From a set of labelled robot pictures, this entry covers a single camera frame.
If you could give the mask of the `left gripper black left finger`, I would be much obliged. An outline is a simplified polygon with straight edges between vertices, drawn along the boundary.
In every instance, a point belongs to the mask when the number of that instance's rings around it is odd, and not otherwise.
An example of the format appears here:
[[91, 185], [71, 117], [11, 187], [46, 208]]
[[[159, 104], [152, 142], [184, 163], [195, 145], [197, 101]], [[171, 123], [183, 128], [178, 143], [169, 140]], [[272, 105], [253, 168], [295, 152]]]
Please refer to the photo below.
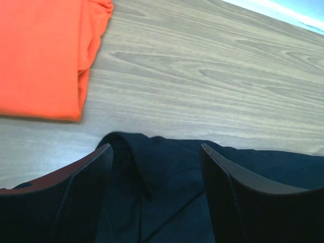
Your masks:
[[45, 176], [1, 189], [1, 242], [95, 242], [113, 162], [105, 144]]

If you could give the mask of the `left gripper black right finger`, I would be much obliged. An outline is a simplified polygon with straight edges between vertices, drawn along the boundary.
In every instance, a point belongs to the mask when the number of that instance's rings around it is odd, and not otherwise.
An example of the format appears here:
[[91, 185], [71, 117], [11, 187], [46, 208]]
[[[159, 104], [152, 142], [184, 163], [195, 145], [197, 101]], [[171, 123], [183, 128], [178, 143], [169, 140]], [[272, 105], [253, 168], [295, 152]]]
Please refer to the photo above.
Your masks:
[[199, 155], [216, 242], [323, 242], [323, 188], [267, 179], [206, 144]]

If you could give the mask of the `black t-shirt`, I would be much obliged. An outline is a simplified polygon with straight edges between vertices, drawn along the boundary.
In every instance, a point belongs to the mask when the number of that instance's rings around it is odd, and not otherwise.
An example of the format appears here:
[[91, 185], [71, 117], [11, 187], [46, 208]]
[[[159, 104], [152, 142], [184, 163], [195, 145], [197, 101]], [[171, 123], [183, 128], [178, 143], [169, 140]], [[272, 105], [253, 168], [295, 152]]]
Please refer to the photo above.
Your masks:
[[236, 149], [211, 141], [113, 132], [108, 195], [96, 242], [216, 242], [200, 164], [200, 147], [267, 179], [323, 188], [323, 157]]

